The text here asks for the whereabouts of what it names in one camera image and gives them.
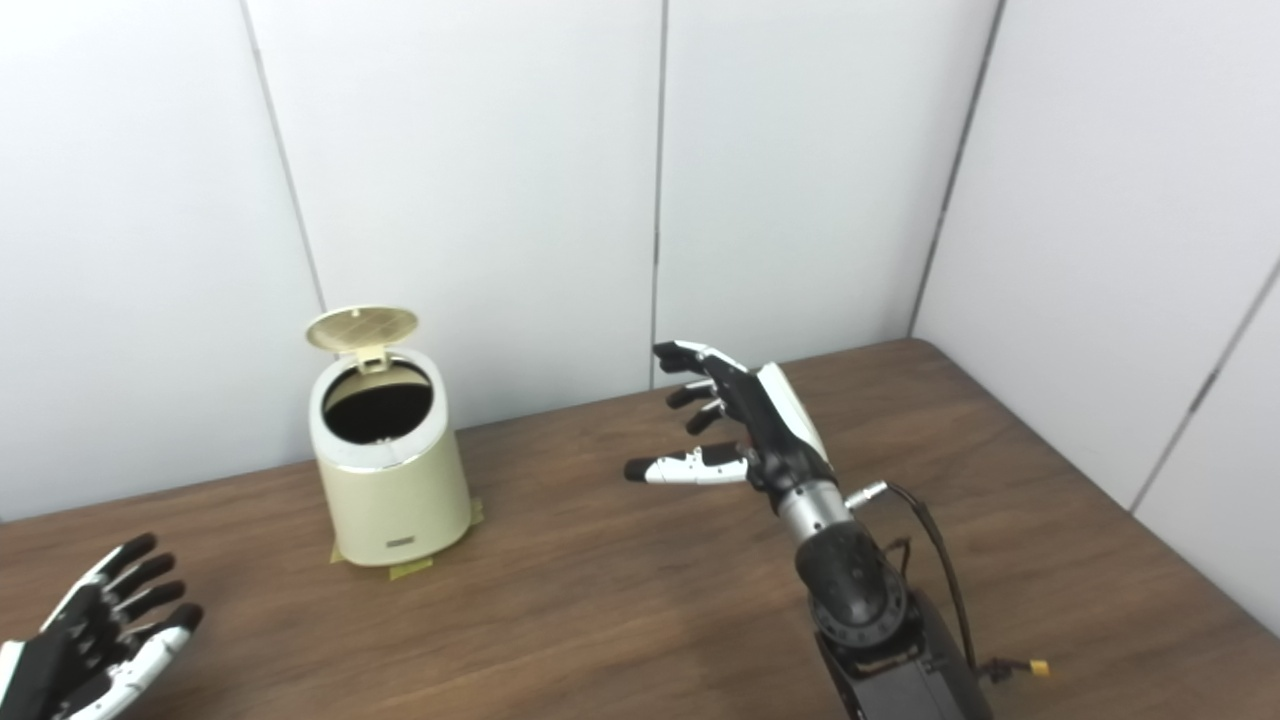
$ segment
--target wooden table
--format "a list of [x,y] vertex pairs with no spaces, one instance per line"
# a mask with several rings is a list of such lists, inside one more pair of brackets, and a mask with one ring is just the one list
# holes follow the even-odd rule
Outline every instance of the wooden table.
[[[933,347],[787,373],[846,489],[884,478],[931,503],[979,655],[1052,662],[991,689],[998,719],[1280,716],[1280,642]],[[134,720],[842,717],[764,497],[622,482],[627,457],[690,445],[660,397],[461,433],[488,519],[396,582],[328,562],[311,464],[0,527],[0,637],[150,529],[207,615]],[[948,610],[909,511],[860,518],[918,539],[911,579]]]

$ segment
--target robotic hand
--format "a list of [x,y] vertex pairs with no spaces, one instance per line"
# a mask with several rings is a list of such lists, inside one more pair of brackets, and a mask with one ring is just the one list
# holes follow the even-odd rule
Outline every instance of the robotic hand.
[[106,555],[81,577],[36,637],[0,646],[0,720],[110,720],[173,661],[200,624],[197,605],[165,620],[125,629],[183,596],[179,580],[138,592],[174,566],[147,533]]
[[[708,401],[686,425],[690,434],[730,418],[746,427],[748,439],[631,460],[623,470],[626,479],[746,480],[768,496],[797,544],[796,573],[809,588],[814,638],[851,719],[989,720],[978,676],[989,673],[995,678],[996,670],[1019,664],[975,665],[955,574],[924,503],[887,483],[841,497],[822,439],[776,364],[753,373],[716,348],[692,342],[659,343],[654,355],[664,372],[705,378],[667,397],[671,407]],[[854,520],[851,510],[886,489],[906,498],[938,548],[956,600],[964,655],[932,602],[906,584],[905,557],[901,570],[892,566]]]
[[628,480],[695,484],[749,480],[769,496],[774,509],[790,491],[806,482],[835,482],[818,430],[776,364],[751,373],[714,347],[680,341],[655,345],[654,355],[667,373],[692,372],[707,378],[667,397],[672,409],[695,400],[710,401],[685,425],[690,434],[696,436],[716,420],[730,418],[746,425],[750,442],[696,447],[664,457],[639,457],[628,461],[623,470]]

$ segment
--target trash can lid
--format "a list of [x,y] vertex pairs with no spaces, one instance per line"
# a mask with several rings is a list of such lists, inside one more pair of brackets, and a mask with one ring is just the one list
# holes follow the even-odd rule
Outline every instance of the trash can lid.
[[355,352],[361,373],[385,370],[387,346],[417,328],[417,315],[403,307],[360,305],[342,307],[316,318],[307,328],[307,342],[332,352]]

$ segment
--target trash can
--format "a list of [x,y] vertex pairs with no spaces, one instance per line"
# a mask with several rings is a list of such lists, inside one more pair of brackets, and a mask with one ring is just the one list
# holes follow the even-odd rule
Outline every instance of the trash can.
[[417,327],[401,307],[334,310],[307,329],[339,354],[311,389],[308,425],[338,551],[397,565],[457,542],[471,498],[440,370],[393,347]]

